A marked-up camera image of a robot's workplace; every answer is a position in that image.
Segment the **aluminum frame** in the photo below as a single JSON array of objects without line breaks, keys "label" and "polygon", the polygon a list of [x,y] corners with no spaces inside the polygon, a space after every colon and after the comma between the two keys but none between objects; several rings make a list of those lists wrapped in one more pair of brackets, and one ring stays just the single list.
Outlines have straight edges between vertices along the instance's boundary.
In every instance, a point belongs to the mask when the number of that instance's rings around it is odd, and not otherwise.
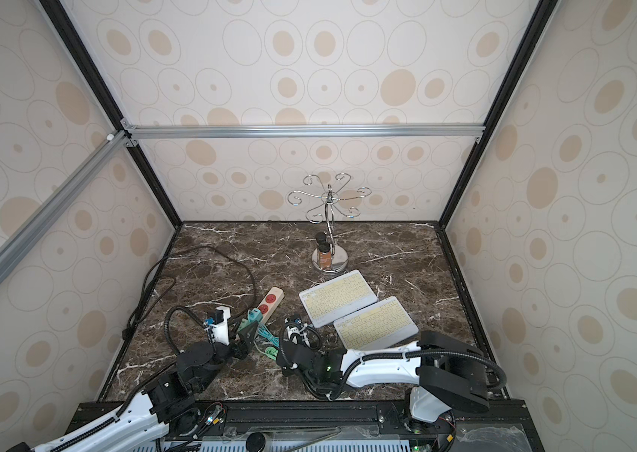
[{"label": "aluminum frame", "polygon": [[133,126],[133,138],[481,137],[484,124],[309,124],[293,126]]},{"label": "aluminum frame", "polygon": [[[100,71],[95,65],[95,61],[93,61],[88,49],[80,39],[80,34],[75,29],[74,24],[70,22],[70,16],[65,11],[62,3],[59,0],[36,1],[42,6],[44,13],[54,27],[54,31],[60,36],[65,48],[70,53],[70,56],[83,77],[85,77],[85,81],[93,91],[97,101],[112,123],[112,126],[117,130],[124,130],[124,124],[122,123],[123,113],[112,97],[110,89],[107,87],[102,74],[100,74]],[[175,207],[170,201],[170,197],[165,192],[160,180],[158,180],[158,176],[145,157],[145,153],[142,151],[140,145],[136,141],[131,140],[127,145],[127,151],[130,157],[133,158],[135,166],[141,172],[142,177],[144,177],[148,183],[150,190],[153,192],[153,195],[155,195],[155,199],[158,201],[158,204],[160,204],[163,212],[165,212],[173,228],[177,228],[181,223],[178,212],[175,210]]]},{"label": "aluminum frame", "polygon": [[62,183],[60,188],[0,248],[0,284],[11,274],[34,245],[57,219],[70,207],[72,201],[92,182],[118,149],[127,144],[124,131],[113,131],[114,137],[102,144],[82,165]]},{"label": "aluminum frame", "polygon": [[459,178],[452,189],[452,194],[447,201],[447,205],[444,207],[444,212],[441,213],[439,218],[439,224],[442,229],[446,229],[449,222],[452,220],[459,202],[464,195],[467,186],[469,185],[474,171],[477,168],[482,156],[484,155],[489,140],[495,134],[495,129],[499,125],[499,121],[502,119],[502,115],[507,110],[507,106],[515,93],[515,88],[519,85],[522,75],[525,73],[525,68],[534,55],[534,50],[539,44],[539,41],[547,28],[550,18],[557,9],[557,5],[561,0],[539,0],[537,7],[535,8],[530,23],[527,25],[525,34],[520,40],[520,45],[517,48],[517,52],[514,53],[514,58],[510,62],[510,67],[507,69],[507,73],[504,75],[502,85],[499,86],[499,91],[495,96],[495,101],[489,108],[487,118],[484,121],[486,126],[485,133],[478,142],[472,147],[469,152],[467,161],[459,173]]}]

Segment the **white keyboard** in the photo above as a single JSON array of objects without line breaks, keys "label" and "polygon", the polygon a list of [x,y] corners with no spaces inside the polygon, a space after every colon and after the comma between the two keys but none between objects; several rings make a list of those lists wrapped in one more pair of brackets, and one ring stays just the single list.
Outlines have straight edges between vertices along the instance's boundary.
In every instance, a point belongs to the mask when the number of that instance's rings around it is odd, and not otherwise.
[{"label": "white keyboard", "polygon": [[389,348],[419,332],[395,296],[339,319],[334,327],[344,347],[355,350]]},{"label": "white keyboard", "polygon": [[316,328],[328,325],[378,300],[359,270],[352,270],[311,287],[298,294],[298,297]]}]

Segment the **wallpaper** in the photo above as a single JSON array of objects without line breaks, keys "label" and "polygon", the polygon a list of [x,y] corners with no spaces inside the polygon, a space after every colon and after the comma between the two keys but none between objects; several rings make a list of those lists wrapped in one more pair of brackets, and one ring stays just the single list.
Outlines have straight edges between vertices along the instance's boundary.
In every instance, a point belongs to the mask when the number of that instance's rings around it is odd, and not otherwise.
[{"label": "wallpaper", "polygon": [[483,122],[536,1],[63,0],[133,124]]},{"label": "wallpaper", "polygon": [[[444,210],[473,137],[394,137],[254,140],[141,140],[161,184],[191,220],[305,221],[322,202],[301,195],[297,206],[287,195],[299,189],[321,195],[322,185],[340,197],[371,194],[339,202],[358,220],[437,220]],[[341,178],[341,173],[351,176]],[[311,186],[303,181],[309,174]],[[323,212],[323,208],[312,212]],[[349,220],[337,213],[337,220]]]},{"label": "wallpaper", "polygon": [[0,247],[107,130],[41,13],[0,0]]},{"label": "wallpaper", "polygon": [[173,228],[120,150],[0,285],[0,450],[94,400]]},{"label": "wallpaper", "polygon": [[449,233],[549,452],[637,451],[637,0],[563,2]]}]

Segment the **bottle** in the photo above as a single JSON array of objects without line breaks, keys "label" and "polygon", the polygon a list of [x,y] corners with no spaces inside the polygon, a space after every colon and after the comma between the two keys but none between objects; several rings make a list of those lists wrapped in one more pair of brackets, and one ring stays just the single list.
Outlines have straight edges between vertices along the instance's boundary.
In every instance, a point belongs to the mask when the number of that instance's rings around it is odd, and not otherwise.
[{"label": "bottle", "polygon": [[331,270],[331,245],[326,240],[326,234],[319,232],[315,238],[318,250],[318,266],[322,270]]}]

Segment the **marble tabletop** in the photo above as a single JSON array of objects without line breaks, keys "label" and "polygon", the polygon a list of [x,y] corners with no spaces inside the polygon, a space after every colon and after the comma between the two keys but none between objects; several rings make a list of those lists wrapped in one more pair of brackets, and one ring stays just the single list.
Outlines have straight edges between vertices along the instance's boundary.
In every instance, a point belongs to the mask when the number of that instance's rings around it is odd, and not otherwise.
[{"label": "marble tabletop", "polygon": [[[323,226],[310,223],[187,223],[179,232],[172,252],[199,244],[214,245],[251,268],[259,288],[259,300],[272,286],[285,298],[269,321],[273,334],[293,313],[308,320],[298,293],[326,280],[311,266],[314,235]],[[349,254],[347,270],[359,269],[379,299],[394,295],[419,327],[436,330],[469,344],[469,325],[431,223],[356,222],[337,224],[338,243]],[[241,310],[253,300],[251,280],[245,269],[209,249],[169,260],[162,272],[177,279],[175,287],[150,312],[135,332],[119,364],[106,400],[123,400],[141,377],[164,365],[173,354],[163,336],[165,312],[184,305],[205,318],[220,305]],[[169,285],[161,280],[154,293]],[[171,320],[178,347],[205,340],[205,332],[185,315]],[[319,329],[323,349],[342,347],[332,325]],[[403,399],[407,385],[370,385],[344,392],[362,400]],[[247,359],[233,361],[197,399],[208,400],[309,400],[296,376],[285,377],[275,361],[253,350]]]}]

